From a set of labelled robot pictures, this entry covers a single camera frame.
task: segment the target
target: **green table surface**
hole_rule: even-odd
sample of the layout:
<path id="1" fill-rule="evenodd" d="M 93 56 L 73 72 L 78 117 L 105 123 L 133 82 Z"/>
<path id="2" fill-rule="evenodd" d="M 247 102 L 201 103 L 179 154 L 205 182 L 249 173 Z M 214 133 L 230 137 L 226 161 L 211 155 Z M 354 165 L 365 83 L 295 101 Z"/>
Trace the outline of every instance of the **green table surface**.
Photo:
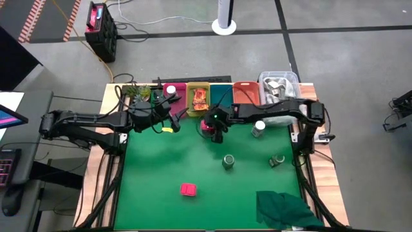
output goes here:
<path id="1" fill-rule="evenodd" d="M 178 133 L 129 134 L 115 229 L 263 229 L 256 191 L 300 197 L 287 127 L 267 128 L 257 139 L 251 124 L 235 125 L 215 144 L 197 134 L 198 119 L 180 124 Z M 225 171 L 228 154 L 235 164 Z M 270 168 L 279 154 L 285 162 Z M 197 195 L 180 195 L 183 183 L 195 184 Z"/>

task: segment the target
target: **concrete floor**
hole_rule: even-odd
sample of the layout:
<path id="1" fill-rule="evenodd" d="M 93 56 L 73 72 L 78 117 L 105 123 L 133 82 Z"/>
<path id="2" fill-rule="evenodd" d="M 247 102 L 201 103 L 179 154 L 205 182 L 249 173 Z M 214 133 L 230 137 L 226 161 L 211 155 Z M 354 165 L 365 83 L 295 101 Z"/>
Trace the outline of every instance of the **concrete floor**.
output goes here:
<path id="1" fill-rule="evenodd" d="M 335 28 L 411 24 L 412 2 L 401 0 L 281 1 L 288 28 Z M 84 30 L 88 2 L 82 1 L 75 28 Z M 202 21 L 216 18 L 215 1 L 134 0 L 123 15 L 139 22 L 184 15 Z M 117 6 L 112 16 L 121 21 Z M 279 29 L 274 1 L 235 0 L 240 29 Z M 149 33 L 210 31 L 210 26 L 179 19 L 139 26 Z M 132 30 L 121 32 L 134 34 Z M 410 231 L 412 156 L 410 136 L 385 133 L 388 102 L 412 89 L 412 30 L 290 34 L 302 82 L 313 82 L 332 120 L 333 158 L 351 226 L 359 229 Z M 101 99 L 109 82 L 104 67 L 79 42 L 24 44 L 47 70 L 22 90 L 50 89 L 56 95 Z M 233 81 L 257 79 L 263 71 L 290 71 L 281 34 L 118 41 L 114 74 L 132 73 L 138 82 L 231 75 Z M 100 103 L 54 99 L 53 109 L 98 112 Z M 50 158 L 73 151 L 50 150 Z M 77 152 L 77 157 L 87 153 Z M 44 231 L 70 227 L 72 217 L 49 215 Z"/>

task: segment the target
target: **red cube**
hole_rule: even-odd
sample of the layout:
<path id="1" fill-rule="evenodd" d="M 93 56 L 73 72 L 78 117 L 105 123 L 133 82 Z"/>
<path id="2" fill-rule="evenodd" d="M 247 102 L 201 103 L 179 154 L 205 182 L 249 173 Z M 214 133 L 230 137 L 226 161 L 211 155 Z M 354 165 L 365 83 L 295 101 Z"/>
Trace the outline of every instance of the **red cube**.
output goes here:
<path id="1" fill-rule="evenodd" d="M 189 184 L 189 183 L 183 183 L 182 186 L 180 186 L 180 194 L 182 194 L 183 196 L 189 196 L 189 197 L 196 196 L 196 185 Z"/>

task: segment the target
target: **monitor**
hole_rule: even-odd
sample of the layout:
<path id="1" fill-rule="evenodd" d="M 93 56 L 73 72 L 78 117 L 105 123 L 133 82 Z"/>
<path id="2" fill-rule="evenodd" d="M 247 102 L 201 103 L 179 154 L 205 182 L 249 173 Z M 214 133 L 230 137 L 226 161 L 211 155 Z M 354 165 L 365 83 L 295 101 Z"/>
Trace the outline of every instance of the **monitor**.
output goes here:
<path id="1" fill-rule="evenodd" d="M 26 124 L 28 119 L 0 105 L 0 129 Z"/>

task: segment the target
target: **green towel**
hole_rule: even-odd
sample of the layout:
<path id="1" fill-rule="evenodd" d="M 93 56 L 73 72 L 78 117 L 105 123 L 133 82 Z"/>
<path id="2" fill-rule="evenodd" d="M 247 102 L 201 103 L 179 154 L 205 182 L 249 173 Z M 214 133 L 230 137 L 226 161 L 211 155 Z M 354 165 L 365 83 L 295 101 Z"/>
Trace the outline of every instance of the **green towel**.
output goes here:
<path id="1" fill-rule="evenodd" d="M 324 226 L 300 198 L 274 191 L 256 192 L 256 220 L 272 229 Z"/>

